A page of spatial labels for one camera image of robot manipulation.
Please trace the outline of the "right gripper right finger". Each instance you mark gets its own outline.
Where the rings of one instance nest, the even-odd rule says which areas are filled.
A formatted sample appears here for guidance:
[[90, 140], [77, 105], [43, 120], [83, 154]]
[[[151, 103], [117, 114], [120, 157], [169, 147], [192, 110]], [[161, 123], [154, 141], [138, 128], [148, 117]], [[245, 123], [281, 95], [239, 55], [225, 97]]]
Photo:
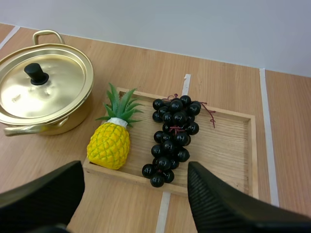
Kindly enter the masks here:
[[188, 199], [199, 233], [309, 233], [310, 217], [251, 197], [198, 162], [188, 164]]

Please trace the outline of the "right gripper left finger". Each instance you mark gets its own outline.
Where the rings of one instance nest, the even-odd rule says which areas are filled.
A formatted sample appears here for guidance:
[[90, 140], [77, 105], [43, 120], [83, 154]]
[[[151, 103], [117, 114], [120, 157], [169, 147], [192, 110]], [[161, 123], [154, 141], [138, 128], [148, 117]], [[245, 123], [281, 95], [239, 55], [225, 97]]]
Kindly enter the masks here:
[[65, 231], [85, 191], [82, 163], [70, 162], [0, 195], [0, 231], [30, 233], [44, 227]]

